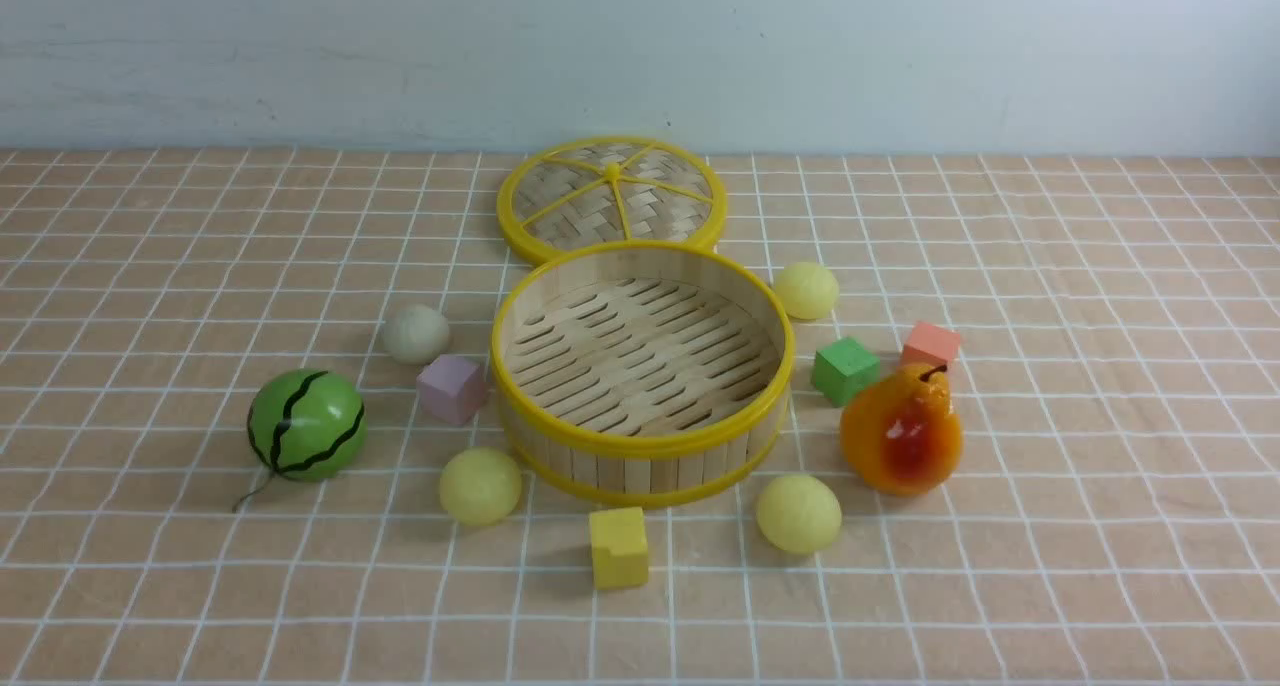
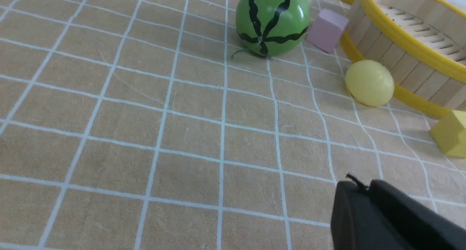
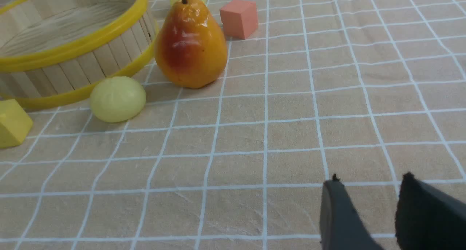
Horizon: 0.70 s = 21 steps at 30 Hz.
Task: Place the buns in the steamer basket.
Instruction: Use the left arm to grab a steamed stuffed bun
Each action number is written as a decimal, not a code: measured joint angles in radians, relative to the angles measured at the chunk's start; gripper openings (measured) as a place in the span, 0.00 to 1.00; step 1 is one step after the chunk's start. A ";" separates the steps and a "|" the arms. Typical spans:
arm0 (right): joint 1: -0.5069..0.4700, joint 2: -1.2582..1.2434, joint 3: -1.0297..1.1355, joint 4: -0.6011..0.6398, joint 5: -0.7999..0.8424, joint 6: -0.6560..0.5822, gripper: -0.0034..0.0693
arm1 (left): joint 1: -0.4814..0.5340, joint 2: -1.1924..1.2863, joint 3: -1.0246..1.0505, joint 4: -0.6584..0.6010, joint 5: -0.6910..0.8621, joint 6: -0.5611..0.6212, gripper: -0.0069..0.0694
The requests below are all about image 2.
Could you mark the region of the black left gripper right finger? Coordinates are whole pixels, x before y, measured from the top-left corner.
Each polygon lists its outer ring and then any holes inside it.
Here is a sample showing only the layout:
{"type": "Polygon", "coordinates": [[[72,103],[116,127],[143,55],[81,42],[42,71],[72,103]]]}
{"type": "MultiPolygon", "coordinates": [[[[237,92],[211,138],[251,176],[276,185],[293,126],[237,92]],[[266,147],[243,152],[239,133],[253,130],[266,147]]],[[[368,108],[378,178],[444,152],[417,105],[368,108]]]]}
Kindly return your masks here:
{"type": "Polygon", "coordinates": [[[372,180],[368,196],[399,236],[415,250],[464,250],[465,229],[383,180],[372,180]]]}

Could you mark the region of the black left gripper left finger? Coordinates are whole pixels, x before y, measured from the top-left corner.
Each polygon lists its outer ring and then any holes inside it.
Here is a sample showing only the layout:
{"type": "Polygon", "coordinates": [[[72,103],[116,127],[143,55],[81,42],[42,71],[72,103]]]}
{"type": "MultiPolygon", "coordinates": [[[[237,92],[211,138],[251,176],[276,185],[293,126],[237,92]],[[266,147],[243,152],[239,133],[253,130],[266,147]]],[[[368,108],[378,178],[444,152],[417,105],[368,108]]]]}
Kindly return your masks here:
{"type": "Polygon", "coordinates": [[[337,183],[331,214],[335,250],[413,250],[368,195],[368,186],[347,174],[337,183]]]}

